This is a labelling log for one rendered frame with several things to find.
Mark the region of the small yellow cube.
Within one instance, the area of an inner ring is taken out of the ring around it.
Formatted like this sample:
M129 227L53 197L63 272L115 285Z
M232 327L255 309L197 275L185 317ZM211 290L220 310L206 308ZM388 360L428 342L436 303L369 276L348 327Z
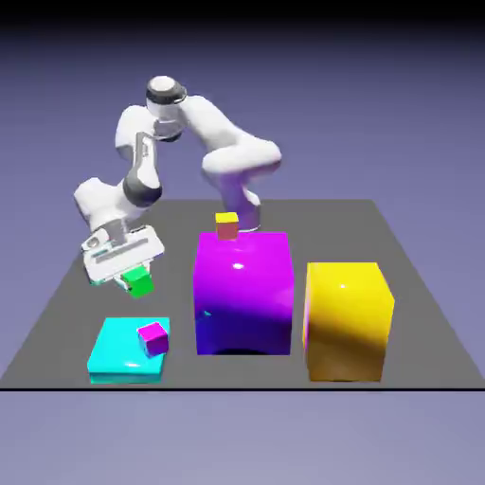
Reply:
M216 233L221 241L236 240L239 233L239 217L236 212L218 212L215 214Z

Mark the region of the small magenta cube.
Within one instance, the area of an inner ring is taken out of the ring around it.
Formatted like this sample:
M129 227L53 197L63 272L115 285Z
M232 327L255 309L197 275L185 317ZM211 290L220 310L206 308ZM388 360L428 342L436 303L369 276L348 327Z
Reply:
M169 334L161 323L154 321L136 330L140 345L148 357L165 354L169 350Z

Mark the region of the large cyan box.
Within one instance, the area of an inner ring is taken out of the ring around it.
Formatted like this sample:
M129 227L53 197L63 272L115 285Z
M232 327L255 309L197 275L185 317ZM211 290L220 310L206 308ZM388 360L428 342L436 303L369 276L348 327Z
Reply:
M136 330L154 321L171 336L168 317L107 317L87 361L92 384L153 384L161 380L165 354L148 357Z

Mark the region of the small green cube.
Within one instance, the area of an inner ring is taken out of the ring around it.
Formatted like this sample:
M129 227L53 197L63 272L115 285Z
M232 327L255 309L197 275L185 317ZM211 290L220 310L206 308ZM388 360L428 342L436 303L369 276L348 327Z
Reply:
M123 273L121 279L127 285L127 292L133 298L146 296L154 290L151 274L144 265Z

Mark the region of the large magenta box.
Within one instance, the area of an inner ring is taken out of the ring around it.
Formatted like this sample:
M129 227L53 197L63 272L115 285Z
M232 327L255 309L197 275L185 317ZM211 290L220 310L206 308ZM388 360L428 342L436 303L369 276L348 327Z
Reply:
M197 353L291 353L295 276L285 232L199 236L193 265Z

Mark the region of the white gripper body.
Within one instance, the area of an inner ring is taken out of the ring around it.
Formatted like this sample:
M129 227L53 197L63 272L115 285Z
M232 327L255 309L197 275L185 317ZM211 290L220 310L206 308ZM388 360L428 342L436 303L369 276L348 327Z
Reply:
M81 245L81 251L90 281L104 283L150 263L164 253L165 247L151 226L141 226L122 230L117 241L101 228Z

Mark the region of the large yellow box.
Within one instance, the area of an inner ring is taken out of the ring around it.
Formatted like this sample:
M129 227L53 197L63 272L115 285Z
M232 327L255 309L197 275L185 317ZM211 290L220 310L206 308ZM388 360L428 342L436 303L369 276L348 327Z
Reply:
M380 381L394 305L377 262L309 262L302 345L310 380Z

